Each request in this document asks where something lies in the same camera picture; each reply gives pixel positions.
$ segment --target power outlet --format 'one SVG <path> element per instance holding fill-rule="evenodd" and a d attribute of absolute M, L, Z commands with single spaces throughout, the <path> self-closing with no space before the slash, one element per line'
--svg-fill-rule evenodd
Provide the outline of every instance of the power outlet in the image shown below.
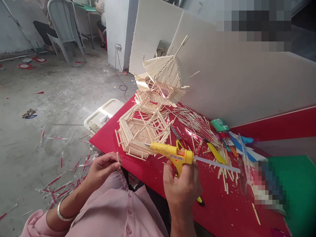
<path fill-rule="evenodd" d="M 115 45 L 115 48 L 116 48 L 117 50 L 121 51 L 121 46 L 120 46 L 119 44 L 116 44 L 116 45 Z"/>

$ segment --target green table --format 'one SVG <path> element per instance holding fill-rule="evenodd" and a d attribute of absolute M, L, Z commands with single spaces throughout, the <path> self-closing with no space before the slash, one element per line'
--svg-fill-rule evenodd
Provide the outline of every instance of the green table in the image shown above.
<path fill-rule="evenodd" d="M 96 11 L 95 7 L 91 7 L 90 5 L 87 4 L 82 4 L 82 3 L 74 3 L 76 7 L 79 7 L 83 10 L 86 11 L 86 14 L 88 15 L 88 22 L 89 22 L 89 30 L 90 30 L 90 37 L 82 34 L 84 37 L 87 37 L 88 39 L 91 38 L 92 40 L 92 48 L 94 49 L 94 43 L 93 43 L 93 35 L 92 35 L 92 29 L 91 29 L 91 24 L 90 24 L 90 15 L 99 15 L 99 13 Z"/>

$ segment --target gray floor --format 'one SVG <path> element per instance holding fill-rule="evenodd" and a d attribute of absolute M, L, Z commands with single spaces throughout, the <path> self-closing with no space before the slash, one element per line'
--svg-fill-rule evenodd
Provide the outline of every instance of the gray floor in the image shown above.
<path fill-rule="evenodd" d="M 82 57 L 72 58 L 69 67 L 52 54 L 42 54 L 45 63 L 32 63 L 33 70 L 17 68 L 22 59 L 2 62 L 0 71 L 0 215 L 15 203 L 18 206 L 0 220 L 0 236 L 19 236 L 31 213 L 48 207 L 51 201 L 35 191 L 56 178 L 60 171 L 61 152 L 64 151 L 64 171 L 72 169 L 89 148 L 78 138 L 88 131 L 83 126 L 53 124 L 82 124 L 83 121 L 111 98 L 125 102 L 122 84 L 107 63 L 107 54 L 96 44 L 85 43 L 86 64 L 76 64 Z M 129 99 L 137 89 L 132 77 L 119 77 L 128 86 Z M 23 119 L 29 109 L 37 110 L 37 117 Z M 41 128 L 47 125 L 43 143 Z M 48 140 L 45 137 L 65 137 L 67 141 Z M 78 173 L 69 172 L 55 185 L 62 185 Z"/>

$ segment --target hand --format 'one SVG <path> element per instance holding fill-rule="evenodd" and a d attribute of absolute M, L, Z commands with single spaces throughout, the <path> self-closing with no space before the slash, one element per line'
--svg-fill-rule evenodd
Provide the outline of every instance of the hand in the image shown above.
<path fill-rule="evenodd" d="M 105 180 L 121 166 L 118 162 L 116 153 L 110 152 L 95 158 L 89 173 L 82 183 L 90 191 L 94 192 L 105 182 Z"/>
<path fill-rule="evenodd" d="M 191 211 L 196 199 L 203 193 L 198 177 L 198 164 L 183 164 L 180 177 L 173 175 L 171 161 L 164 165 L 164 188 L 170 212 Z"/>

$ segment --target silver bracelet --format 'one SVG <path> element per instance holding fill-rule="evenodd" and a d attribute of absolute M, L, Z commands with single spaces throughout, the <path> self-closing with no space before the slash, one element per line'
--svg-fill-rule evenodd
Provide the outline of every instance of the silver bracelet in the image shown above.
<path fill-rule="evenodd" d="M 71 218 L 65 218 L 65 217 L 63 217 L 63 216 L 60 214 L 60 204 L 61 204 L 61 202 L 62 202 L 67 196 L 68 196 L 68 195 L 64 196 L 64 197 L 60 200 L 60 202 L 59 202 L 59 204 L 58 204 L 58 207 L 57 207 L 57 215 L 58 215 L 59 219 L 61 219 L 62 221 L 72 221 L 72 220 L 75 219 L 75 217 L 76 217 L 76 216 L 74 216 L 74 217 L 71 217 Z"/>

